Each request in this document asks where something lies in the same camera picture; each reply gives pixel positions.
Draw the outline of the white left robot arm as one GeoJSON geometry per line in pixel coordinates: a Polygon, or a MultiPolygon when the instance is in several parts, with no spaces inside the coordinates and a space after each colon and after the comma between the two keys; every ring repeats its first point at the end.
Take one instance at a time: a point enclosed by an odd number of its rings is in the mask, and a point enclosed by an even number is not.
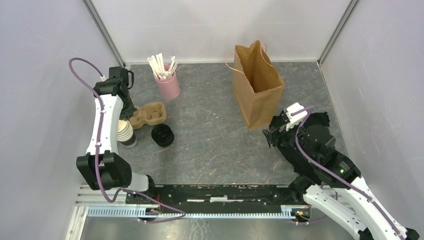
{"type": "Polygon", "coordinates": [[[118,142],[133,146],[137,139],[129,122],[136,108],[129,89],[134,73],[124,67],[110,67],[108,78],[97,82],[91,91],[95,97],[95,120],[85,155],[76,159],[76,167],[89,187],[99,190],[113,203],[106,191],[115,189],[138,196],[145,204],[153,203],[157,190],[149,175],[137,174],[118,153],[118,142]]]}

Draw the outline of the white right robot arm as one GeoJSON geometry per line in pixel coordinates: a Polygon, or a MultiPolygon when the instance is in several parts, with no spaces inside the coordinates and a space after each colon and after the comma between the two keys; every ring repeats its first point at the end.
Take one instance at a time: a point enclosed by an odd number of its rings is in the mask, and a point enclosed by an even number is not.
{"type": "Polygon", "coordinates": [[[356,240],[417,240],[419,233],[400,224],[370,190],[353,161],[335,147],[326,112],[310,108],[282,111],[262,132],[298,174],[289,199],[319,209],[356,240]]]}

